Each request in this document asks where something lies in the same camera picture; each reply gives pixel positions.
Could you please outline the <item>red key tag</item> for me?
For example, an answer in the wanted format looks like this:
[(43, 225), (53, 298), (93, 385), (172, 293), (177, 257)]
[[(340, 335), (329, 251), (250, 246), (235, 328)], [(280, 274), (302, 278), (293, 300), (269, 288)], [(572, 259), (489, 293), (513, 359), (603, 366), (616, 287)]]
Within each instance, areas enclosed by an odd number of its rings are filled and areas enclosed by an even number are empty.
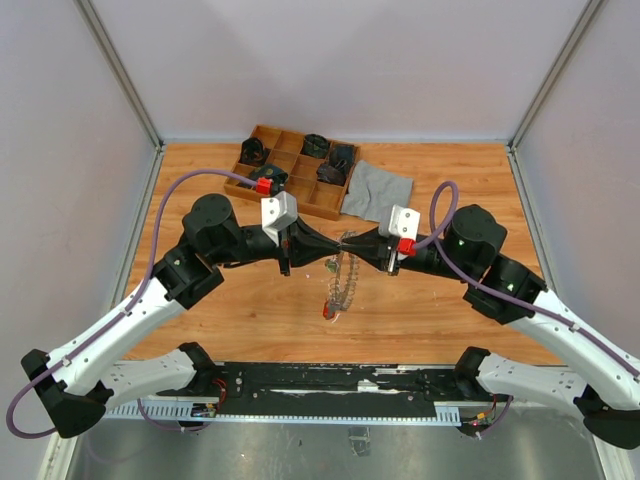
[(323, 317), (326, 320), (332, 321), (335, 319), (337, 313), (338, 313), (337, 305), (334, 302), (327, 300), (323, 306), (323, 311), (322, 311)]

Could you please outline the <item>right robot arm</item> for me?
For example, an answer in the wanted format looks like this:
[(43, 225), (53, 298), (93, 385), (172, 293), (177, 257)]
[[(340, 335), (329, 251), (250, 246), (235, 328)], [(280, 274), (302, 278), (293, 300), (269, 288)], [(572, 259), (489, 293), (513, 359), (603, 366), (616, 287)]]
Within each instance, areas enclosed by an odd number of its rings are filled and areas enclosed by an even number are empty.
[(395, 239), (373, 229), (343, 241), (343, 250), (380, 271), (399, 269), (466, 283), (473, 310), (535, 340), (560, 358), (554, 370), (469, 347), (453, 375), (466, 400), (506, 395), (559, 410), (597, 438), (622, 449), (639, 446), (639, 360), (571, 311), (545, 281), (501, 253), (506, 229), (478, 205), (445, 217), (443, 237)]

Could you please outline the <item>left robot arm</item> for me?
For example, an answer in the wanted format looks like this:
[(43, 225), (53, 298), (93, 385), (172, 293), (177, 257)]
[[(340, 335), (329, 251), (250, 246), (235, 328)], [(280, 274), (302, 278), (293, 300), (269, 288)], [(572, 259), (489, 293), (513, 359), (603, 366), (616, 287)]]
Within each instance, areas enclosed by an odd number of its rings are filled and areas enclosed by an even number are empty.
[(221, 267), (275, 260), (289, 275), (339, 251), (336, 241), (298, 217), (295, 199), (286, 192), (264, 199), (262, 214), (262, 224), (240, 226), (227, 197), (200, 197), (182, 220), (177, 245), (126, 299), (64, 346), (49, 353), (34, 349), (22, 358), (29, 387), (56, 433), (78, 436), (107, 411), (148, 395), (200, 396), (215, 385), (218, 368), (196, 342), (146, 361), (123, 356), (221, 285)]

